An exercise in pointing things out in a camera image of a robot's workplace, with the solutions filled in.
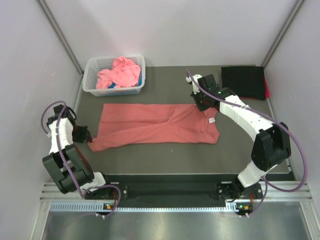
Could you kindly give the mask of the salmon pink t shirt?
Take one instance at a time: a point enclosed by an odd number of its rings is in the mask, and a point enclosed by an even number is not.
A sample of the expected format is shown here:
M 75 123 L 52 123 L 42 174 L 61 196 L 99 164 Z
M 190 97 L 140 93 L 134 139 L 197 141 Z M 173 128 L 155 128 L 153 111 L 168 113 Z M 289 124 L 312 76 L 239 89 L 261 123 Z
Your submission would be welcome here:
M 217 110 L 200 112 L 195 104 L 105 103 L 93 152 L 130 144 L 216 144 Z

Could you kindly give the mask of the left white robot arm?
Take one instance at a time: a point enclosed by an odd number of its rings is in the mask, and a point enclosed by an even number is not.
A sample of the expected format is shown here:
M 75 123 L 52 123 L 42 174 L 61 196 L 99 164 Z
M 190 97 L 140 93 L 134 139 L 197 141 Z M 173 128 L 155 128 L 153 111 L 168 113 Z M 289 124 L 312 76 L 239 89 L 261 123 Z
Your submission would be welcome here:
M 78 192 L 86 200 L 105 200 L 116 195 L 107 176 L 94 172 L 78 144 L 93 141 L 86 125 L 76 123 L 77 115 L 64 101 L 56 101 L 43 112 L 40 122 L 51 139 L 49 154 L 42 163 L 62 194 Z

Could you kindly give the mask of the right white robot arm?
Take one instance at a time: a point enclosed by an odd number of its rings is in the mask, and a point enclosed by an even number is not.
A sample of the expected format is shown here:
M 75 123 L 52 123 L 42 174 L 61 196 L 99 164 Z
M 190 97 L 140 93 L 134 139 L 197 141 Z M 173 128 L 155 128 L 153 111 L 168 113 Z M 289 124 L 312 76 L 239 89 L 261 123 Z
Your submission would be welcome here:
M 191 96 L 199 111 L 216 109 L 233 120 L 252 139 L 251 161 L 231 182 L 230 193 L 222 194 L 232 201 L 245 198 L 261 177 L 291 156 L 290 137 L 286 132 L 288 127 L 252 112 L 231 89 L 220 88 L 212 74 L 188 74 L 186 81 L 192 85 Z

